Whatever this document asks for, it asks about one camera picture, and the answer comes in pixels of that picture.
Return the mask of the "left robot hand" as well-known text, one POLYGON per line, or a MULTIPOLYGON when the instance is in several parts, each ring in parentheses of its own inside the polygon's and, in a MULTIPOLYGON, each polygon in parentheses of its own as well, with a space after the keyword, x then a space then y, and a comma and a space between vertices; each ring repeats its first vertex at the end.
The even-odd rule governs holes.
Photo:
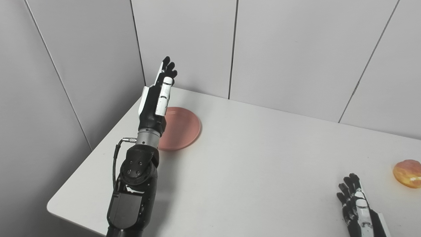
POLYGON ((162 137, 166 128, 166 111, 170 100, 170 91, 178 75, 175 63, 167 56, 162 60, 155 82, 150 87, 144 87, 141 104, 138 110, 138 130, 158 133, 162 137))

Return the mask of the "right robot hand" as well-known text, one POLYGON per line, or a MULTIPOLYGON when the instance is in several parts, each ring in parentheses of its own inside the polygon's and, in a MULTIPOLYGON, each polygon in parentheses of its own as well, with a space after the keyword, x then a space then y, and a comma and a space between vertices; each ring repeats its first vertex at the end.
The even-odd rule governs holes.
POLYGON ((351 237, 390 237, 381 213, 374 211, 367 200, 360 178, 350 173, 338 185, 336 194, 342 205, 342 215, 351 237))

